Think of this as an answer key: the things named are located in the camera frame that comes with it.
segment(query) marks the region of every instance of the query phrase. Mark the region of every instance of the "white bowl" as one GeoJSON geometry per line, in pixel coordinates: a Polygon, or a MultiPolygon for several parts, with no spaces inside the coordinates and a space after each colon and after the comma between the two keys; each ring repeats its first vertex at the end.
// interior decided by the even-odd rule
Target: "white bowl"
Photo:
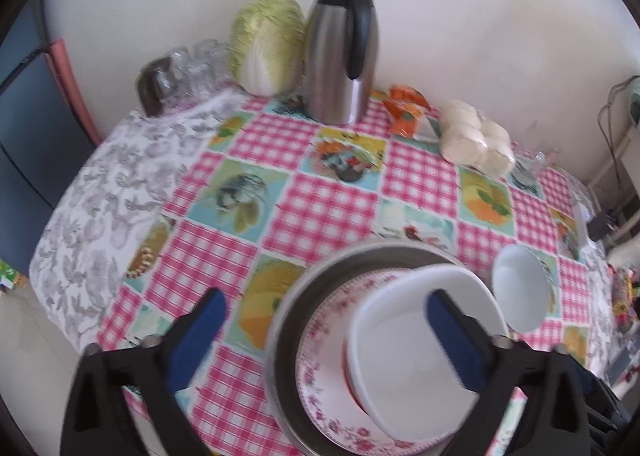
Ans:
{"type": "Polygon", "coordinates": [[[476,400],[460,384],[426,319],[426,299],[438,288],[489,335],[507,334],[488,288],[452,264],[412,270],[363,301],[347,333],[348,377],[364,411],[397,440],[455,431],[476,400]]]}
{"type": "Polygon", "coordinates": [[[551,288],[540,260],[522,245],[505,246],[496,256],[492,287],[507,324],[519,333],[539,328],[551,288]]]}

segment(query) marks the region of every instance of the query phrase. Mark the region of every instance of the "white wall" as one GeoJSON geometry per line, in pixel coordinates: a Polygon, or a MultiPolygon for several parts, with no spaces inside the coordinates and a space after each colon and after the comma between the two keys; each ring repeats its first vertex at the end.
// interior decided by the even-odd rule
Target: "white wall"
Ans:
{"type": "MultiPolygon", "coordinates": [[[[138,105],[140,67],[179,44],[226,38],[251,0],[47,0],[98,130],[138,105]]],[[[313,0],[298,0],[305,11],[313,0]]],[[[606,148],[596,112],[611,85],[640,71],[640,30],[620,0],[374,0],[379,85],[404,81],[435,103],[460,98],[512,135],[534,120],[562,139],[582,179],[606,148]]],[[[623,112],[616,131],[624,126],[623,112]]]]}

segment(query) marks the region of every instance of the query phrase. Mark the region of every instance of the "floor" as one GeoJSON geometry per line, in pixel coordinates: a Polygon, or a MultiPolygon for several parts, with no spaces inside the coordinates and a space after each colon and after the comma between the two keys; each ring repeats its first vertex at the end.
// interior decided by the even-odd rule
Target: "floor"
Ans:
{"type": "MultiPolygon", "coordinates": [[[[0,293],[0,394],[39,456],[58,456],[78,354],[47,319],[31,287],[0,293]]],[[[134,414],[151,456],[164,456],[153,426],[134,414]]]]}

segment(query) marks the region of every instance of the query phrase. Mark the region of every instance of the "cable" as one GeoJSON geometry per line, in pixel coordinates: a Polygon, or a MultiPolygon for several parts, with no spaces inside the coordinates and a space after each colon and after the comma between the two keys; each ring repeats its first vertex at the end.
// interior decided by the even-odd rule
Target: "cable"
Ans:
{"type": "Polygon", "coordinates": [[[622,186],[622,179],[620,178],[620,170],[618,169],[618,159],[616,158],[616,151],[614,147],[613,140],[613,130],[611,128],[611,106],[613,102],[616,100],[616,97],[621,91],[624,91],[629,84],[631,84],[636,79],[640,78],[640,75],[633,75],[629,77],[626,81],[621,82],[620,84],[616,84],[609,91],[609,96],[607,97],[607,103],[602,107],[602,109],[598,112],[598,127],[600,128],[600,132],[604,137],[604,141],[607,143],[607,147],[609,148],[609,152],[611,153],[611,159],[613,160],[613,168],[616,173],[616,181],[618,183],[618,200],[613,208],[613,212],[617,213],[620,211],[622,206],[625,204],[625,190],[622,186]],[[602,116],[604,113],[607,113],[607,131],[609,131],[609,136],[604,131],[602,127],[602,116]]]}

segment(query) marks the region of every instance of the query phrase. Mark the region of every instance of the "metal basin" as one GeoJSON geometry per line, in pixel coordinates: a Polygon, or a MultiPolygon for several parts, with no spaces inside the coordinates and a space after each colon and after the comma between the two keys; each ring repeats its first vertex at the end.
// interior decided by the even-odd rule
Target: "metal basin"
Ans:
{"type": "MultiPolygon", "coordinates": [[[[341,250],[310,267],[284,295],[267,336],[264,389],[278,425],[306,456],[353,456],[316,429],[298,396],[296,354],[314,311],[336,288],[361,274],[380,268],[418,268],[443,262],[462,266],[450,254],[423,243],[373,240],[341,250]]],[[[443,445],[420,454],[437,454],[443,445]]]]}

